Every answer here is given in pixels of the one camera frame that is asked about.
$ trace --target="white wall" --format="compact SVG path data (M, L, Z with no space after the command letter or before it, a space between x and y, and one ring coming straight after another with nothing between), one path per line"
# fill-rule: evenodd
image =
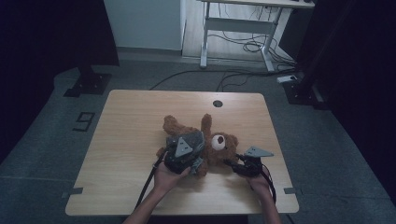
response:
M185 0L105 0L117 47L181 50Z

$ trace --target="desk leg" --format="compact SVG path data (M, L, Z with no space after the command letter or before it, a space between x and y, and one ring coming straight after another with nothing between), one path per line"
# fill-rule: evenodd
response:
M280 7L279 10L276 13L276 17L275 17L275 19L273 21L273 25L271 27L271 31L270 31L270 34L269 34L270 36L265 41L264 48L262 49L262 57L264 58L265 65L267 66L267 70L269 72L274 72L275 71L275 69L273 67L273 64L272 64L272 61L271 61L271 59L272 59L271 54L268 51L269 51L269 48L271 47L271 42L272 42L272 40L274 38L276 27L277 27L277 24L279 22L280 15L282 14L282 9L283 9L283 7Z
M207 61L207 21L209 20L209 11L210 11L210 3L207 3L205 26L204 26L204 43L202 43L202 49L201 49L201 63L200 63L201 68L206 68L206 61Z

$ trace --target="brown teddy bear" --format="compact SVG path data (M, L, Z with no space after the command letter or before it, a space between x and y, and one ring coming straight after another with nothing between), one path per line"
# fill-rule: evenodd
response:
M212 133L210 131L211 127L212 116L205 114L201 120L201 132L204 133L205 147L201 154L203 162L196 171L198 177L203 177L206 175L208 165L222 165L224 160L238 160L235 157L238 139L232 134ZM171 136L199 131L196 128L187 127L178 123L177 120L171 115L168 115L164 118L163 129ZM159 157L163 151L164 148L160 148L157 152L157 156Z

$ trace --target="power strip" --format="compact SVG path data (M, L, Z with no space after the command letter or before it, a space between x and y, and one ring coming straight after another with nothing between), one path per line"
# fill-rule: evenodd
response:
M277 83L283 83L283 82L288 82L288 81L295 81L297 80L296 76L286 76L286 77L279 77L276 79Z

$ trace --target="wooden table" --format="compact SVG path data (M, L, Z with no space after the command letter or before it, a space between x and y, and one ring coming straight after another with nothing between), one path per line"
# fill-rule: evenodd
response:
M204 42L201 49L200 66L206 68L207 66L207 33L209 30L214 31L229 31L239 33L251 33L267 35L265 44L261 49L262 57L269 72L274 72L275 69L272 64L272 57L269 53L271 42L274 38L277 24L279 22L282 9L288 8L314 8L315 4L311 1L306 3L303 0L199 0L206 3L205 26L204 26ZM225 3L237 5L252 5L263 7L279 7L276 17L273 21L251 21L251 20L236 20L229 18L211 18L209 17L210 3Z
M222 101L222 107L214 107ZM238 137L238 153L251 146L272 151L262 159L274 179L280 213L299 209L288 169L264 98L258 93L193 91L112 91L106 101L66 214L70 216L129 215L132 213L155 153L165 146L163 118L200 128L205 113L213 118L212 132ZM210 167L202 179L188 176L169 192L153 215L259 214L259 202L246 181L230 167Z

